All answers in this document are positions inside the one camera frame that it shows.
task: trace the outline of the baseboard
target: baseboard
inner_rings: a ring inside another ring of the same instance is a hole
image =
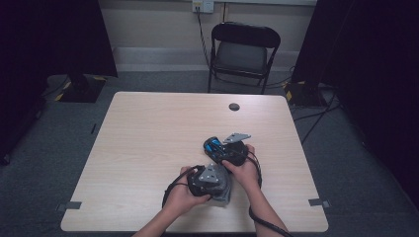
[[[197,71],[208,70],[202,49],[113,47],[118,71]],[[272,71],[289,71],[298,51],[279,51]]]

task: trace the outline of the table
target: table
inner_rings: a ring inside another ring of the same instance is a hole
[[[231,103],[240,106],[229,109]],[[251,134],[262,190],[291,232],[323,232],[328,223],[281,96],[118,92],[71,201],[64,231],[136,231],[160,209],[182,166],[207,165],[203,143],[233,132]],[[253,232],[247,197],[233,179],[231,201],[212,200],[178,218],[168,232]]]

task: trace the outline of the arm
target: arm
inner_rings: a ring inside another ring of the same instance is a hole
[[[251,145],[247,145],[249,148],[249,157],[254,159],[253,154],[255,153],[255,148]],[[222,161],[222,164],[233,173],[237,182],[243,187],[246,192],[247,197],[249,198],[250,206],[252,207],[253,213],[259,218],[268,221],[272,224],[277,225],[278,227],[288,231],[284,222],[280,219],[277,213],[269,204],[268,200],[265,198],[261,189],[258,185],[258,173],[256,167],[253,163],[246,159],[242,166],[234,166],[233,164]],[[275,236],[278,237],[279,234],[273,230],[255,222],[256,234],[257,236]]]
[[[181,174],[189,167],[182,167]],[[179,184],[188,184],[186,176],[179,180]],[[182,214],[185,214],[195,205],[205,203],[210,196],[195,197],[188,186],[177,185],[173,188],[163,208],[136,232],[133,237],[158,237]]]

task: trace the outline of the gray carpet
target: gray carpet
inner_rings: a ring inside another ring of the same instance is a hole
[[[269,84],[288,76],[287,72],[273,72]],[[95,104],[55,102],[58,91],[47,96],[41,118],[16,146],[11,164],[0,167],[0,236],[130,236],[132,233],[65,233],[59,227],[63,212],[55,208],[71,199],[117,91],[205,93],[207,77],[205,71],[120,72],[120,78],[108,80]],[[47,91],[63,79],[50,77]],[[217,81],[213,86],[214,93],[260,92],[260,88]],[[272,88],[266,94],[284,92]],[[324,91],[326,99],[331,94]],[[322,109],[291,107],[291,111],[296,119]],[[316,117],[295,122],[301,139],[315,121]],[[94,124],[96,130],[91,134]],[[419,236],[416,209],[387,169],[363,147],[360,137],[344,111],[337,109],[326,114],[303,143],[319,195],[332,206],[325,209],[329,230],[294,236]]]

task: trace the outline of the chair backrest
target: chair backrest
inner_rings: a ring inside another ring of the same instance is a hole
[[[271,28],[234,22],[216,25],[212,29],[211,37],[212,43],[220,40],[267,48],[278,48],[281,43],[280,35]]]

